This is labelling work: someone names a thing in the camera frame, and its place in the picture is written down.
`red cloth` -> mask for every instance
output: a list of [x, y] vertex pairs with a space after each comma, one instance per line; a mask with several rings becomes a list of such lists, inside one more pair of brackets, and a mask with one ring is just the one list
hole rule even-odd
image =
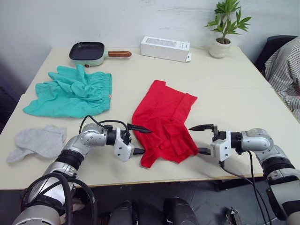
[[146, 152], [141, 165], [150, 168], [162, 157], [180, 163], [198, 148], [184, 125], [197, 97], [169, 88], [163, 81], [154, 81], [132, 117], [132, 123], [143, 126], [152, 134], [135, 132]]

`wooden handle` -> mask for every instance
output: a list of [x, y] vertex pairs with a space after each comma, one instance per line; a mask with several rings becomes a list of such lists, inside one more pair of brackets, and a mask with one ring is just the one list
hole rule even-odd
[[129, 51], [109, 51], [108, 56], [109, 57], [130, 57], [131, 52], [129, 52]]

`white pot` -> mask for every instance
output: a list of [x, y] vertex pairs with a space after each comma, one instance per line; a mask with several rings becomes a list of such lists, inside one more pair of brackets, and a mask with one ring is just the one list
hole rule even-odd
[[230, 46], [231, 42], [229, 44], [221, 44], [215, 40], [210, 47], [209, 53], [215, 58], [223, 58], [227, 55]]

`table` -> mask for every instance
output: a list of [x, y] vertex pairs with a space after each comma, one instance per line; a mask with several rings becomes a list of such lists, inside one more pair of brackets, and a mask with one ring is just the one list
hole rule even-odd
[[[101, 66], [86, 69], [87, 73], [112, 74], [111, 109], [95, 116], [97, 120], [130, 122], [152, 82], [159, 79], [166, 81], [169, 87], [198, 97], [186, 121], [188, 128], [208, 123], [218, 125], [220, 130], [264, 128], [296, 169], [300, 169], [300, 125], [240, 48], [233, 46], [229, 56], [223, 59], [210, 57], [204, 49], [191, 49], [193, 56], [189, 63], [141, 56], [139, 49], [130, 51], [133, 55], [128, 59], [108, 58]], [[26, 188], [54, 160], [27, 156], [21, 162], [8, 165], [6, 158], [15, 149], [17, 133], [52, 124], [67, 127], [67, 141], [78, 134], [82, 119], [35, 117], [22, 112], [36, 99], [36, 83], [51, 80], [47, 75], [49, 71], [55, 72], [58, 65], [74, 67], [68, 52], [69, 49], [51, 50], [0, 135], [0, 189]], [[191, 132], [191, 135], [199, 147], [211, 143], [210, 131]], [[140, 146], [134, 135], [132, 138], [133, 144]], [[87, 155], [78, 178], [90, 186], [232, 178], [206, 155], [190, 157], [180, 164], [158, 159], [150, 169], [141, 167], [140, 159], [141, 156], [133, 156], [123, 163], [113, 154], [112, 146], [98, 148]], [[247, 154], [234, 153], [225, 166], [238, 174], [250, 174]], [[254, 160], [254, 172], [256, 176], [262, 175], [257, 160]]]

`black chair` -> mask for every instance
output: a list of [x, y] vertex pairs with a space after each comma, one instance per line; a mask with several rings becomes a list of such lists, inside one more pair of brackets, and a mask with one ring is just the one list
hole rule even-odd
[[261, 54], [259, 55], [258, 59], [255, 62], [256, 68], [264, 74], [264, 64], [265, 62], [271, 57], [274, 52], [276, 52], [279, 48], [284, 46], [287, 42], [293, 40], [297, 36], [290, 36], [290, 35], [278, 35], [268, 37], [267, 43], [264, 46]]

